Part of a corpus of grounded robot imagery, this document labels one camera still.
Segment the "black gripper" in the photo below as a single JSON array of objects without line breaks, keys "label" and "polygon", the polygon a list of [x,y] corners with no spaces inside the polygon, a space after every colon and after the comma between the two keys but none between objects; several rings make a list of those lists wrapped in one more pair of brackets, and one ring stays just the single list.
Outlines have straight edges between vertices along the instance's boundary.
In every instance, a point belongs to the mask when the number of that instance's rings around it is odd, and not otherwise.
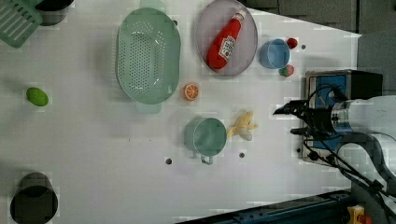
[{"label": "black gripper", "polygon": [[331,110],[326,108],[307,108],[306,100],[292,100],[276,109],[274,115],[293,115],[305,118],[307,127],[291,129],[290,132],[300,136],[330,136],[333,134]]}]

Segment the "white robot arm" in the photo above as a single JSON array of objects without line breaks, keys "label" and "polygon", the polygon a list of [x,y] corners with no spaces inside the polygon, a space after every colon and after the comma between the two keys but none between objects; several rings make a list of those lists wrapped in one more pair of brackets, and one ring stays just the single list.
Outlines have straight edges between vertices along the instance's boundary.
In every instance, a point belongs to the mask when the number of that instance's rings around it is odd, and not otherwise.
[{"label": "white robot arm", "polygon": [[290,132],[317,141],[331,153],[326,162],[343,175],[376,194],[395,197],[395,97],[338,101],[327,108],[312,108],[294,100],[277,115],[293,115],[304,127]]}]

